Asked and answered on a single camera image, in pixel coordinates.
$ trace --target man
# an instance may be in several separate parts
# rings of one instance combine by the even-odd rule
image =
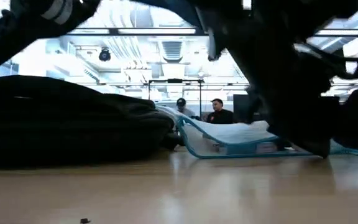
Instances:
[[[189,118],[196,116],[196,114],[194,112],[192,112],[192,110],[189,110],[186,108],[186,100],[183,98],[179,98],[177,100],[177,107],[178,107],[178,111],[183,113],[184,115],[188,116]]]
[[[232,124],[234,122],[233,112],[223,109],[221,99],[214,99],[211,102],[214,112],[208,115],[206,122],[211,124]]]

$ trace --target black object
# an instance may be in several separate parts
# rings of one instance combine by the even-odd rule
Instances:
[[[64,1],[56,9],[55,0],[11,0],[0,18],[0,65],[37,39],[72,31],[93,16],[100,1]]]
[[[263,120],[262,107],[257,95],[233,95],[233,113],[236,123],[251,124]]]
[[[195,119],[197,121],[201,121],[201,118],[199,116],[191,116],[190,117],[191,119]]]
[[[149,100],[52,78],[0,78],[0,167],[141,159],[173,125]]]
[[[185,146],[183,139],[177,133],[174,133],[173,130],[165,135],[164,139],[160,143],[161,147],[173,151],[178,145]]]
[[[80,220],[80,224],[88,224],[88,223],[91,223],[91,220],[87,219],[87,218],[82,218]]]
[[[99,54],[99,60],[102,62],[107,62],[110,59],[111,59],[111,55],[109,49],[102,49],[102,51]]]
[[[348,58],[311,47],[320,54],[318,58],[297,52],[293,44],[306,42],[333,16],[352,16],[358,0],[332,0],[326,5],[319,0],[285,4],[258,0],[252,10],[254,17],[208,24],[219,34],[214,35],[216,45],[228,49],[255,88],[259,96],[255,102],[267,112],[269,131],[327,157],[342,108],[337,100],[323,98],[321,93],[330,89],[332,77],[358,78],[358,68],[355,74],[348,74],[342,66]]]
[[[263,107],[262,100],[258,94],[258,91],[252,86],[248,86],[247,89],[249,104],[244,113],[246,123],[250,124],[254,121],[265,119],[266,108]]]
[[[276,139],[272,142],[277,146],[278,151],[286,151],[286,147],[292,147],[291,143],[284,139]]]

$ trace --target wooden table surface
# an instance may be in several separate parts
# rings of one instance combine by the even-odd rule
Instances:
[[[0,171],[0,223],[358,224],[358,157],[198,160]]]

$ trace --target ductwork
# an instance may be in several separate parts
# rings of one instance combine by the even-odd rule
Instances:
[[[70,76],[85,75],[99,82],[99,72],[81,57],[77,57],[75,46],[64,37],[49,39],[47,42],[47,54],[52,54],[57,59],[56,65],[70,71]]]
[[[110,19],[94,21],[94,23],[98,23],[94,25],[96,27],[134,27],[131,21],[131,11],[134,6],[134,3],[130,1],[102,1],[97,11],[98,17]],[[104,43],[119,60],[131,60],[138,64],[144,63],[142,62],[137,37],[111,37],[105,39]]]
[[[327,29],[358,29],[358,13],[354,14],[348,21],[333,21]],[[337,49],[343,47],[343,45],[354,40],[355,37],[328,37],[322,41],[318,46],[321,50],[329,53],[333,53]]]
[[[189,24],[175,13],[161,8],[151,7],[150,13],[153,19],[154,27],[189,27]],[[162,72],[165,78],[181,78],[185,77],[185,66],[179,64],[183,59],[185,44],[178,37],[177,40],[172,38],[168,41],[159,41],[158,47],[160,49],[161,58],[168,64],[161,65]],[[168,86],[167,92],[169,95],[174,93],[182,94],[182,86]]]

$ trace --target black fabric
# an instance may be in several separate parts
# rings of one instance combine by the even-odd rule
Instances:
[[[0,166],[140,159],[172,128],[149,100],[52,78],[0,78]]]
[[[199,116],[191,116],[191,119],[196,119],[197,121],[201,121],[201,118]]]
[[[181,136],[172,131],[164,137],[163,141],[161,142],[161,146],[165,149],[173,151],[177,146],[185,146],[185,143],[183,142]]]
[[[222,109],[221,111],[210,113],[206,122],[211,124],[232,124],[234,122],[234,115],[232,111]]]
[[[276,139],[272,141],[276,146],[278,151],[286,151],[286,147],[292,147],[291,143],[289,141],[286,141],[284,139]]]

